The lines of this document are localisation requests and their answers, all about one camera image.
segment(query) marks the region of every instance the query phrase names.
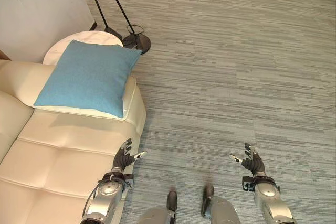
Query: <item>black cable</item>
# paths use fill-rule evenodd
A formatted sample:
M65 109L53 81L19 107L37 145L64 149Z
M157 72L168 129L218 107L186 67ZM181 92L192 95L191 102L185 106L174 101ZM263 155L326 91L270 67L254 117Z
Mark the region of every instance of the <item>black cable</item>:
M89 195L89 198L86 200L85 206L84 206L84 209L83 209L83 213L82 213L82 217L85 215L86 207L88 205L88 202L89 202L90 198L92 197L92 194L93 193L96 194L96 191L97 191L97 188L99 187L99 185L100 185L100 183L98 183L97 186L94 188L94 190L92 190L92 192Z
M142 29L142 31L141 32L139 32L139 33L136 33L136 32L132 32L132 31L130 31L128 28L130 27L130 25L128 25L127 26L127 31L130 33L130 34L135 34L135 35L137 35L137 34L141 34L141 33L144 33L145 32L145 29L142 27L142 26L139 26L139 25L132 25L133 27L140 27L141 29Z

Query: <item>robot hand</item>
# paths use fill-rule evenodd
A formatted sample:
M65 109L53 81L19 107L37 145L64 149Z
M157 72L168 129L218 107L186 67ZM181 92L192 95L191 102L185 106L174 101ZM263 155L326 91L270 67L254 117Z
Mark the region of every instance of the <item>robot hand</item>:
M129 138L127 139L118 150L117 154L114 157L113 165L112 165L112 172L113 173L123 173L125 168L131 165L133 162L142 158L147 154L147 152L140 152L134 156L131 156L128 152L132 148L132 140Z
M234 155L229 158L241 163L243 167L252 172L253 177L243 177L243 189L254 191L254 201L260 208L267 224L296 224L286 203L280 198L280 187L271 177L266 176L263 160L256 149L245 144L245 154L248 158L242 160Z
M253 176L265 176L265 166L257 150L248 143L245 143L245 149L245 154L248 158L242 160L234 155L229 155L229 158L233 161L241 163L243 167L252 172Z
M112 171L104 174L91 192L84 206L80 224L110 224L112 222L122 193L133 186L133 175L124 174L125 168L147 154L147 152L140 152L131 156L128 153L132 148L131 144L132 140L127 139L119 148L114 157Z

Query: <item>tufted seat cushion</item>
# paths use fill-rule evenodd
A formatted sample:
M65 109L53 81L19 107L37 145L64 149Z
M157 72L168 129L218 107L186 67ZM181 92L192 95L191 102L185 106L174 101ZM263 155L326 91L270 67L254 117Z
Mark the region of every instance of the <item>tufted seat cushion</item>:
M135 152L140 134L131 123L35 109L0 165L2 223L79 223L128 138Z

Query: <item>gray carpet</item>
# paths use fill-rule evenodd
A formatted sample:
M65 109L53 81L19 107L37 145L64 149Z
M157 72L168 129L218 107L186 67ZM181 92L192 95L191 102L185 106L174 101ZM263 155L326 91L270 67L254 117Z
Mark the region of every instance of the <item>gray carpet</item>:
M93 0L87 0L102 24ZM114 0L109 25L127 35ZM121 224L165 206L175 187L177 224L200 217L206 182L243 224L264 223L248 175L227 155L258 147L267 174L299 223L334 224L335 0L120 0L152 49L134 69L148 111L135 188Z

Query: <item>robot leg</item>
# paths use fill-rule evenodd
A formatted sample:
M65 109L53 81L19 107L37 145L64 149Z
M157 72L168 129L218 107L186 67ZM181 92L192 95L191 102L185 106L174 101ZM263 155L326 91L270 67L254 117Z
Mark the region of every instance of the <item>robot leg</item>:
M155 207L145 212L137 224L170 224L171 213L165 208Z
M167 197L167 208L152 208L145 212L137 224L175 224L177 193L172 190Z
M240 224L234 206L226 199L214 196L210 202L211 224Z
M234 206L228 200L214 196L212 185L204 188L202 215L211 219L211 224L240 224Z

